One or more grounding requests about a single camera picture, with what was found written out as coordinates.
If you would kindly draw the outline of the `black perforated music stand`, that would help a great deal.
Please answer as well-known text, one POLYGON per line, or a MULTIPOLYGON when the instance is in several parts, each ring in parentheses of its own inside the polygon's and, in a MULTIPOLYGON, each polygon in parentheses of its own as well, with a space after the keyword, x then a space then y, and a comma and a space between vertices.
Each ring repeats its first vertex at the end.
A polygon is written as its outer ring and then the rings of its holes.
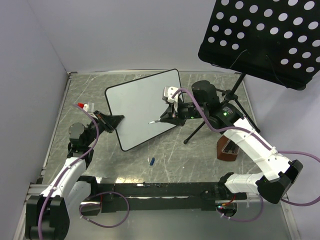
POLYGON ((287 89, 320 83, 317 0, 218 0, 198 58, 287 89))

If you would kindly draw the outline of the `aluminium frame rail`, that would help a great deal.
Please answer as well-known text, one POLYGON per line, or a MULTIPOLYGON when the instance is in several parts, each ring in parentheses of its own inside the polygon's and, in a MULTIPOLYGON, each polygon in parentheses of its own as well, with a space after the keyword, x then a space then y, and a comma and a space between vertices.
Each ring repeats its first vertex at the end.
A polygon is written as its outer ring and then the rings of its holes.
POLYGON ((25 201, 27 201, 31 196, 38 196, 41 194, 49 185, 48 184, 30 184, 25 201))

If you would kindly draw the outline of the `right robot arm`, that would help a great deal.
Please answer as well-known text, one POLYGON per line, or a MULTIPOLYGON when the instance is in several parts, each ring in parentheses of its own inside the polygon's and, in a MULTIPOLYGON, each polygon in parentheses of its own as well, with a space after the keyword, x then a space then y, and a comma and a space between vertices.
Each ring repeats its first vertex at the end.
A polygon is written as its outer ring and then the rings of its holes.
POLYGON ((237 193, 259 194, 277 204, 303 169, 298 160, 290 160, 267 143, 248 119, 232 104, 221 103, 216 87, 200 80, 185 88, 166 86, 162 99, 168 104, 161 123, 183 126, 186 120, 202 118, 207 126, 238 146, 260 168, 260 173, 227 173, 220 178, 218 193, 230 199, 237 193))

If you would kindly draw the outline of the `white marker pen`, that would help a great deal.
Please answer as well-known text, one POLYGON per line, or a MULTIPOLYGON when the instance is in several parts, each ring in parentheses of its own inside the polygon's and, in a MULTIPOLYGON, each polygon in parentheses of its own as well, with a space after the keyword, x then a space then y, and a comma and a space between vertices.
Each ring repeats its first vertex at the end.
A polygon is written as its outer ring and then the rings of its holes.
POLYGON ((149 122, 149 123, 148 123, 148 125, 155 124, 155 123, 159 123, 159 122, 160 122, 160 120, 159 120, 159 119, 157 119, 157 120, 153 120, 153 121, 149 122))

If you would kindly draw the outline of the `white whiteboard black frame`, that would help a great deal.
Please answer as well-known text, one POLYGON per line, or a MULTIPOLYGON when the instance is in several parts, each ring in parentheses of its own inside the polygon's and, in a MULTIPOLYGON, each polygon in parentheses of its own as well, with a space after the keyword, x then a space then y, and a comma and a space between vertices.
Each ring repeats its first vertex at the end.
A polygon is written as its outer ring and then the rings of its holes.
POLYGON ((177 69, 141 77, 105 89, 104 94, 110 114, 124 116, 115 130, 122 151, 127 152, 175 127, 169 123, 150 123, 158 120, 168 107, 168 104, 162 100, 166 86, 181 87, 177 69))

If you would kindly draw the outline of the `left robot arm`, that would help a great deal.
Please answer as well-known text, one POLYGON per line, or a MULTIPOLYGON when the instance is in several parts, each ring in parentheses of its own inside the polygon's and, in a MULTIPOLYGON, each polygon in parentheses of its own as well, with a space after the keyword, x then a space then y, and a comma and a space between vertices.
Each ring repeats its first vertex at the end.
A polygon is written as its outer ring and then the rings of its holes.
POLYGON ((98 110, 87 116, 90 124, 76 122, 68 129, 68 154, 58 175, 44 191, 26 202, 24 235, 28 240, 65 239, 72 209, 83 199, 93 201, 99 195, 96 179, 83 173, 92 161, 100 134, 112 133, 125 117, 98 110))

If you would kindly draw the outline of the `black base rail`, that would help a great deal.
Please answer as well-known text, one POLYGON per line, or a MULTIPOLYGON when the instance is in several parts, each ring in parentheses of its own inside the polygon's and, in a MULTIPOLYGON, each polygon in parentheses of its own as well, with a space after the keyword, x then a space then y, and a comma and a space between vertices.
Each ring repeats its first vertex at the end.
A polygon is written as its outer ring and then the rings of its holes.
POLYGON ((98 204, 102 213, 118 211, 214 211, 218 203, 246 200, 218 182, 98 183, 82 204, 98 204))

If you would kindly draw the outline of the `blue marker cap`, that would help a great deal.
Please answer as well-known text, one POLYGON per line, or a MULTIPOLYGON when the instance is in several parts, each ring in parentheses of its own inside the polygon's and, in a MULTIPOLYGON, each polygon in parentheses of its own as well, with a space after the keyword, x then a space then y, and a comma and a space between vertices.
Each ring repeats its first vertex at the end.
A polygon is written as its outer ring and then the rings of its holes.
POLYGON ((154 163, 155 163, 155 158, 153 157, 153 158, 151 159, 151 161, 150 161, 149 165, 150 165, 150 166, 153 166, 153 165, 154 165, 154 163))

